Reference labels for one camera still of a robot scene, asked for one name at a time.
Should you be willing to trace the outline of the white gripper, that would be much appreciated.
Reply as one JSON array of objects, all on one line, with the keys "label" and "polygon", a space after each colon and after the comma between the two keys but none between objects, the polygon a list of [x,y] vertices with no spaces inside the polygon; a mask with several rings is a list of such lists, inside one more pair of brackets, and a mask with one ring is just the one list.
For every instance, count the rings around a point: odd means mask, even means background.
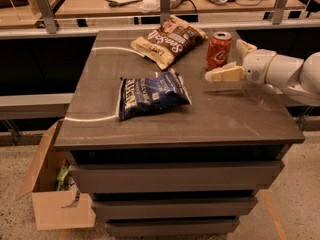
[{"label": "white gripper", "polygon": [[243,59],[242,66],[235,62],[215,68],[205,74],[209,82],[238,82],[245,78],[249,82],[264,84],[267,68],[271,60],[277,55],[275,51],[258,49],[243,39],[236,41],[236,47]]}]

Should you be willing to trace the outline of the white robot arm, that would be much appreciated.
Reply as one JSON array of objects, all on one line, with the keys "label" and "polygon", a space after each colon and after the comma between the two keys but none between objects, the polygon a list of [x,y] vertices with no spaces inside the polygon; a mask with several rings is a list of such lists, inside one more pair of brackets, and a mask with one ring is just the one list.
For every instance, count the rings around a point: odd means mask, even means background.
[{"label": "white robot arm", "polygon": [[306,60],[278,54],[238,39],[242,65],[230,62],[205,74],[209,82],[238,82],[271,85],[287,97],[309,106],[320,105],[320,52]]}]

